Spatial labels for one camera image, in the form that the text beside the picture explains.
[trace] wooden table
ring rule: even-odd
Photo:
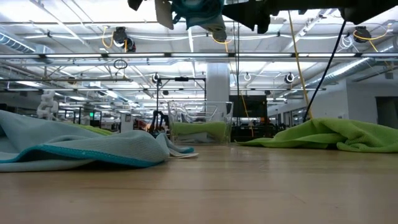
[[[197,151],[148,169],[0,174],[1,223],[398,223],[398,155]]]

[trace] clear plastic bin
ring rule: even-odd
[[[170,101],[168,107],[170,138],[174,144],[230,143],[232,102]]]

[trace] pillar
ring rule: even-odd
[[[208,63],[206,71],[206,100],[207,101],[229,101],[229,68],[227,63]],[[207,103],[207,121],[223,121],[231,108],[224,103]]]
[[[206,71],[207,101],[229,101],[229,68],[227,63],[208,63]]]

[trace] yellow cable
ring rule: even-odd
[[[220,42],[220,41],[217,41],[216,39],[214,39],[214,37],[213,37],[213,35],[211,35],[211,38],[213,38],[213,40],[214,40],[214,42],[216,42],[217,44],[229,44],[229,43],[231,43],[231,41],[232,41],[232,39],[230,40],[230,41],[226,41],[226,42]]]
[[[243,98],[242,92],[241,92],[241,96],[242,96],[242,102],[243,102],[244,112],[246,113],[246,116],[248,117],[249,127],[250,127],[250,130],[251,130],[251,136],[254,137],[253,127],[250,125],[249,113],[248,113],[248,110],[246,109],[246,103],[244,102],[244,98]]]
[[[308,104],[310,102],[308,100],[307,91],[305,90],[305,80],[304,80],[304,77],[303,77],[303,74],[302,74],[301,68],[300,68],[299,54],[297,53],[296,40],[295,40],[295,37],[294,37],[292,16],[290,15],[290,11],[289,10],[287,12],[289,13],[290,30],[292,31],[293,46],[294,46],[294,53],[295,53],[295,56],[296,56],[298,74],[300,75],[301,85],[303,86],[303,94],[304,94],[305,102],[307,103],[307,107],[308,107]],[[311,108],[308,108],[308,115],[310,116],[310,119],[312,119]]]
[[[388,28],[390,28],[390,26],[388,26],[387,29],[386,29],[386,32],[383,35],[379,36],[379,37],[374,37],[374,38],[361,37],[361,36],[356,35],[356,31],[353,32],[353,35],[354,35],[354,37],[359,38],[361,40],[377,40],[377,39],[380,39],[381,37],[384,37],[385,35],[387,35]]]
[[[369,43],[371,43],[371,45],[372,45],[373,49],[374,49],[376,52],[378,52],[378,50],[377,50],[376,46],[375,46],[375,45],[372,43],[372,41],[371,41],[371,40],[369,40]]]
[[[371,40],[369,40],[369,43],[372,45],[374,51],[379,52],[379,51],[377,50],[376,46],[373,44],[373,42],[372,42]],[[392,70],[392,65],[389,65],[386,61],[384,61],[384,63],[385,63],[388,67],[390,67],[391,70]]]
[[[104,47],[106,47],[106,48],[111,48],[112,45],[113,45],[113,32],[112,32],[112,36],[111,36],[111,45],[106,45],[106,44],[105,44],[105,40],[104,40],[105,32],[106,32],[106,27],[104,27],[104,32],[103,32],[103,34],[102,34],[102,44],[103,44]]]
[[[219,43],[220,44],[225,44],[225,52],[228,53],[228,43],[230,43],[230,41],[229,42],[224,42],[224,43],[219,42]],[[244,112],[246,113],[246,116],[248,117],[248,121],[249,121],[249,113],[248,113],[248,110],[246,109],[246,103],[244,102],[244,98],[243,98],[242,92],[241,92],[241,96],[242,96],[242,102],[243,102],[243,106],[244,106]],[[253,127],[251,125],[249,125],[249,126],[250,126],[250,129],[251,129],[251,136],[254,137]]]

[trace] green cloth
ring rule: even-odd
[[[350,152],[398,152],[398,129],[361,121],[316,118],[281,131],[274,138],[239,142],[241,146],[334,148]]]
[[[103,136],[109,136],[109,135],[113,134],[111,131],[108,131],[108,130],[105,130],[105,129],[101,129],[101,128],[96,128],[96,127],[92,127],[92,126],[88,126],[88,125],[82,125],[82,124],[73,124],[73,123],[70,123],[70,124],[78,126],[78,127],[81,127],[83,129],[92,131],[94,133],[97,133],[97,134],[100,134],[100,135],[103,135]]]
[[[217,140],[222,141],[225,137],[226,123],[215,121],[209,123],[172,123],[171,132],[174,136],[183,136],[186,134],[208,133]]]

